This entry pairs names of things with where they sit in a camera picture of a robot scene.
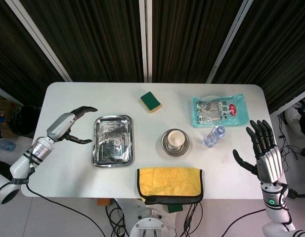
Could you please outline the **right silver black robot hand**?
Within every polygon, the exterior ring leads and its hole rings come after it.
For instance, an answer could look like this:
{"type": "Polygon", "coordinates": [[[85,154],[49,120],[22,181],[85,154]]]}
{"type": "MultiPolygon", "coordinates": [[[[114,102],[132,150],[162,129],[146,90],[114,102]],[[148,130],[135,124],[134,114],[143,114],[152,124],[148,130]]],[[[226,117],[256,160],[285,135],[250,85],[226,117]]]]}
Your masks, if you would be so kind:
{"type": "Polygon", "coordinates": [[[246,131],[253,144],[256,165],[244,161],[237,150],[232,151],[233,156],[242,168],[256,175],[262,183],[274,184],[282,177],[284,170],[273,130],[265,120],[250,120],[250,125],[246,131]]]}

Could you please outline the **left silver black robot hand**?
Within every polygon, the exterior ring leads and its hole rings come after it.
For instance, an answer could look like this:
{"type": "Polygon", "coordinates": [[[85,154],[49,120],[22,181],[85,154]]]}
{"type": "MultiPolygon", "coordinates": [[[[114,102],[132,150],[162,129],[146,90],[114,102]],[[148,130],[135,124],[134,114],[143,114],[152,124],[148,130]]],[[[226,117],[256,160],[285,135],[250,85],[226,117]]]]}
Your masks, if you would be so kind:
{"type": "Polygon", "coordinates": [[[76,120],[81,118],[85,113],[97,112],[98,109],[90,106],[81,106],[77,109],[72,110],[69,113],[62,114],[47,130],[47,136],[54,142],[62,140],[68,140],[77,144],[88,144],[91,143],[91,139],[81,140],[70,134],[71,127],[76,120]]]}

